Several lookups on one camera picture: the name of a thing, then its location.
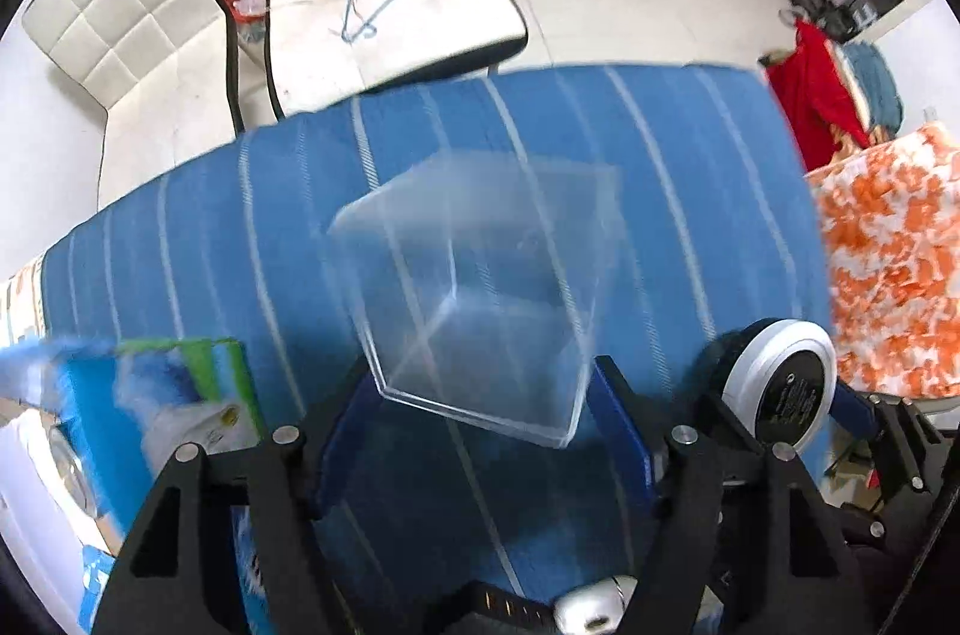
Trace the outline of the orange floral cushion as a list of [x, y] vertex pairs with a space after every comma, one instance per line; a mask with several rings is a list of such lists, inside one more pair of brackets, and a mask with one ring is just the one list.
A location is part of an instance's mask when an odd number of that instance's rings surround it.
[[958, 395], [958, 128], [919, 127], [807, 174], [838, 373], [860, 392]]

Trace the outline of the small white round case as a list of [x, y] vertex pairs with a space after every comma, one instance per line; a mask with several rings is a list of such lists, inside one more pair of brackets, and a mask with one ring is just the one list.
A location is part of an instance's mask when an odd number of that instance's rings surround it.
[[553, 603], [555, 627], [562, 635], [605, 635], [619, 628], [635, 593], [635, 578], [613, 575], [563, 594]]

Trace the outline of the clear acrylic box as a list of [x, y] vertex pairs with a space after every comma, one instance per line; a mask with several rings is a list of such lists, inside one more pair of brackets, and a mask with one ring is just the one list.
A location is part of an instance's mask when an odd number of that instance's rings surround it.
[[441, 151], [343, 206], [331, 262], [384, 398], [566, 447], [623, 219], [617, 167]]

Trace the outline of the left white padded chair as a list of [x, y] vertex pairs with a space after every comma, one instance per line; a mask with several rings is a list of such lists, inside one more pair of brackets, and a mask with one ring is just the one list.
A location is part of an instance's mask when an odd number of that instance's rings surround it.
[[21, 25], [106, 112], [99, 208], [244, 131], [223, 0], [31, 0]]

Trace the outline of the white jar with black lid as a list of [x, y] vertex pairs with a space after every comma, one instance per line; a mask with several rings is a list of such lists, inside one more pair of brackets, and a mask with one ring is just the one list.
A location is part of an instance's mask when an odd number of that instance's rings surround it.
[[709, 385], [761, 445], [814, 440], [836, 393], [836, 351], [823, 326], [762, 318], [727, 335]]

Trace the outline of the red cloth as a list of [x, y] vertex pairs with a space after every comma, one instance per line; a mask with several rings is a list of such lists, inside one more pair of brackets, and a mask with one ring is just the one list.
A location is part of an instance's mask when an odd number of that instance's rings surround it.
[[822, 29], [796, 18], [793, 50], [768, 53], [761, 64], [807, 172], [832, 164], [844, 149], [871, 144], [869, 122], [861, 119], [833, 42]]

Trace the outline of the blue milk carton box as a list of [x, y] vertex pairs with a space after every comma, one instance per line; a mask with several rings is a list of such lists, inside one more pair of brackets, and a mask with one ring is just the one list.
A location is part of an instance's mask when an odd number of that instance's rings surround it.
[[234, 339], [57, 339], [2, 351], [2, 395], [59, 417], [93, 502], [121, 536], [167, 458], [257, 445], [265, 424]]

